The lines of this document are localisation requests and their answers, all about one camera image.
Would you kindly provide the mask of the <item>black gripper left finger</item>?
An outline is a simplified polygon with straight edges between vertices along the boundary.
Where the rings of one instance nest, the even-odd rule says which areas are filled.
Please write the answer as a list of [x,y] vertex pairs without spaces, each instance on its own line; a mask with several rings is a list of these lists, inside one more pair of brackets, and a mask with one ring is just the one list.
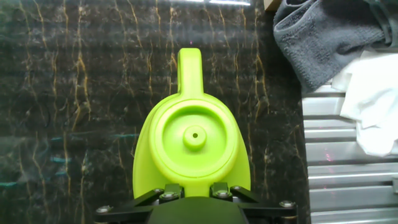
[[163,189],[148,191],[119,207],[102,206],[95,211],[95,223],[144,223],[156,206],[185,197],[179,184],[166,184]]

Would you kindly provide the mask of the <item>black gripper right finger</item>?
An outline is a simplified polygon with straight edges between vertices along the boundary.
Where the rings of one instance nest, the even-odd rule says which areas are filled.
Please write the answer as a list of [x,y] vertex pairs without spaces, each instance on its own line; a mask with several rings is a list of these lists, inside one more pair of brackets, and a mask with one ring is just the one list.
[[233,223],[297,223],[296,203],[283,200],[279,203],[265,202],[255,193],[242,186],[229,187],[226,182],[215,182],[210,187],[210,197],[226,202],[221,207]]

